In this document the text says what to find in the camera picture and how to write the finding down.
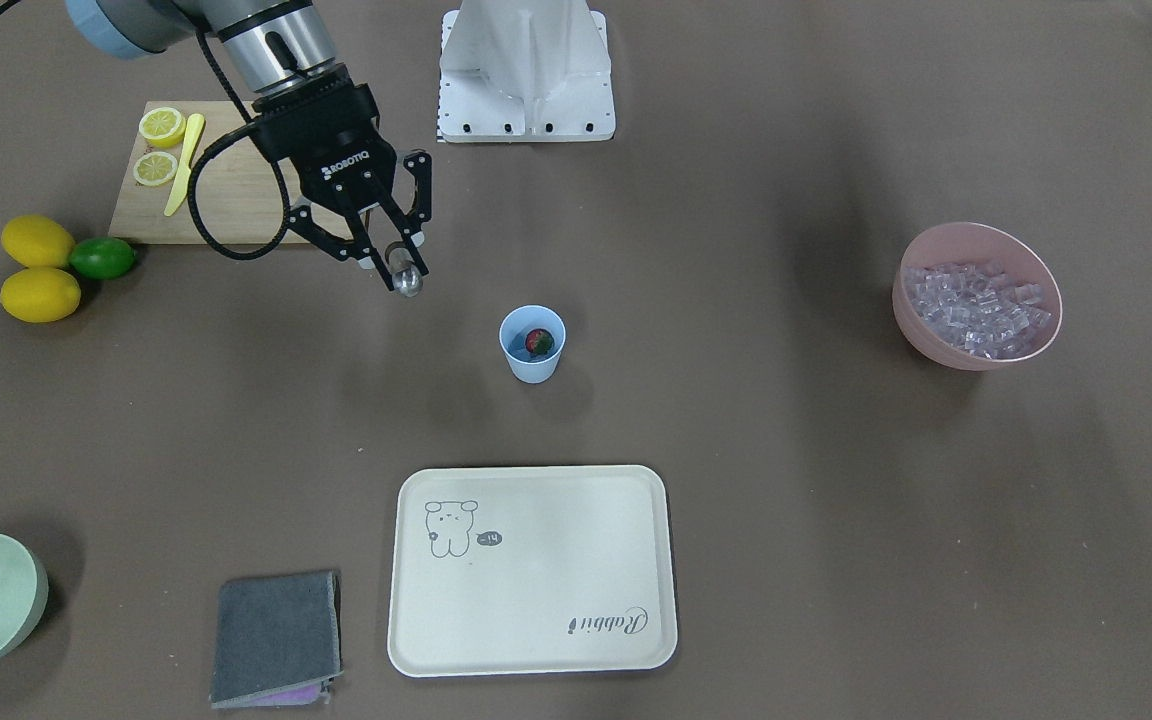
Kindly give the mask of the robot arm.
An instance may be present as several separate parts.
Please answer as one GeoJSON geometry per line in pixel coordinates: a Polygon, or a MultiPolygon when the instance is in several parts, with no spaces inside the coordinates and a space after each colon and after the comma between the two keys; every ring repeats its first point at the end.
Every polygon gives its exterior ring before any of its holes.
{"type": "Polygon", "coordinates": [[[106,54],[136,59],[161,53],[194,35],[207,61],[219,41],[247,88],[242,124],[202,152],[185,182],[189,215],[200,240],[227,258],[238,252],[211,236],[197,184],[206,165],[238,141],[250,141],[271,169],[282,222],[262,249],[270,253],[293,233],[339,262],[376,270],[391,291],[412,297],[429,265],[422,227],[433,214],[433,160],[416,150],[397,156],[380,132],[380,111],[366,85],[338,59],[325,20],[311,1],[69,1],[73,26],[106,54]],[[291,164],[300,196],[280,173],[291,164]]]}

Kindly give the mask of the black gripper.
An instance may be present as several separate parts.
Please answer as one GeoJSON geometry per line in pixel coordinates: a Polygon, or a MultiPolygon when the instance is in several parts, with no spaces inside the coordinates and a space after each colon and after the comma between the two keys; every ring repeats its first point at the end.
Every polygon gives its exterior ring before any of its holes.
{"type": "Polygon", "coordinates": [[[411,209],[399,210],[393,199],[396,150],[376,128],[379,109],[366,85],[355,85],[346,65],[333,65],[285,90],[253,103],[253,141],[271,161],[291,161],[300,179],[298,199],[285,210],[288,232],[338,262],[356,260],[396,290],[385,264],[385,251],[372,245],[362,213],[379,205],[396,227],[399,240],[415,255],[424,278],[429,264],[420,255],[422,225],[433,215],[433,160],[425,150],[403,156],[401,167],[414,179],[411,209]],[[346,219],[349,237],[326,232],[314,222],[311,202],[346,219]]]}

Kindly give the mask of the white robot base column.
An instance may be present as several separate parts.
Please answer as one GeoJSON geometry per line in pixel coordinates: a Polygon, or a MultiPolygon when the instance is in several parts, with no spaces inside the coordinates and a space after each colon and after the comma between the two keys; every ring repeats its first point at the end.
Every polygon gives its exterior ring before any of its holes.
{"type": "Polygon", "coordinates": [[[438,141],[614,137],[608,23],[585,1],[463,1],[440,32],[438,141]]]}

